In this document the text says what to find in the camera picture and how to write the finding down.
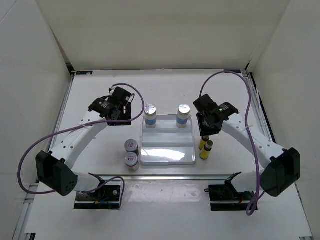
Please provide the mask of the blue label bead jar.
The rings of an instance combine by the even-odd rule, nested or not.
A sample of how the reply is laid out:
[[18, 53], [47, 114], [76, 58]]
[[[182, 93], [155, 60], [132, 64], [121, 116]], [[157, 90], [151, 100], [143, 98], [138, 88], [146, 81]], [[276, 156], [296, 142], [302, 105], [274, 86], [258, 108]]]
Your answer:
[[176, 126], [185, 128], [189, 119], [191, 108], [188, 104], [182, 103], [179, 105], [176, 116]]
[[144, 109], [144, 122], [147, 128], [155, 128], [157, 123], [157, 108], [153, 104], [146, 105]]

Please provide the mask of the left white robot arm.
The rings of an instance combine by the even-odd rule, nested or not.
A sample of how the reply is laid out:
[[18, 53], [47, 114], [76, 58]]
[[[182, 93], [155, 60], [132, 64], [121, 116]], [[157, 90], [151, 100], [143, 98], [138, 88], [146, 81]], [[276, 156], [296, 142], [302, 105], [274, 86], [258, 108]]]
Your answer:
[[132, 93], [116, 87], [110, 95], [97, 98], [88, 107], [78, 129], [72, 130], [49, 152], [37, 154], [38, 180], [61, 196], [75, 191], [87, 192], [93, 200], [103, 198], [105, 188], [100, 177], [74, 172], [72, 168], [90, 142], [108, 126], [108, 121], [113, 125], [124, 124], [127, 120], [124, 109], [130, 108], [131, 97]]

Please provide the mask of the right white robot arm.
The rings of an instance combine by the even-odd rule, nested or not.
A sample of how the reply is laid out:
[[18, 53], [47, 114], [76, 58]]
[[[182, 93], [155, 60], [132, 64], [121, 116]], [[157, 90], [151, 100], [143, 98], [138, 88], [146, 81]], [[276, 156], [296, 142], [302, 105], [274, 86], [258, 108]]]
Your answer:
[[278, 197], [300, 178], [300, 153], [293, 147], [285, 149], [246, 125], [245, 119], [232, 104], [225, 102], [217, 105], [205, 94], [193, 105], [197, 110], [202, 137], [225, 132], [246, 148], [262, 167], [261, 170], [237, 172], [230, 176], [224, 182], [227, 198], [236, 200], [242, 193], [254, 191], [256, 187], [272, 197]]

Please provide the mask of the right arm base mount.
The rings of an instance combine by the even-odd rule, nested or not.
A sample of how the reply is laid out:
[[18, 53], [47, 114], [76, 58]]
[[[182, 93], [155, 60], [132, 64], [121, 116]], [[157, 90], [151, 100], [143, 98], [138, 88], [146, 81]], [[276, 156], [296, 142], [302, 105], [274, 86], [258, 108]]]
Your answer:
[[223, 184], [210, 184], [204, 190], [209, 194], [210, 210], [212, 212], [246, 211], [247, 207], [251, 211], [254, 204], [249, 205], [255, 193], [253, 191], [238, 192], [232, 185], [232, 180], [240, 175], [236, 172], [228, 177]]

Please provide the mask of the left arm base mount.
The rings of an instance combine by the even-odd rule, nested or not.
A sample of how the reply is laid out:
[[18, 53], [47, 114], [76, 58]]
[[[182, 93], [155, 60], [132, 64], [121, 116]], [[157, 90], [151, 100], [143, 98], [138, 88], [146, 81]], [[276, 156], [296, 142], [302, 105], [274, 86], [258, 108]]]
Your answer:
[[74, 209], [76, 210], [120, 210], [125, 191], [125, 180], [121, 176], [103, 179], [90, 174], [103, 186], [95, 192], [76, 193]]

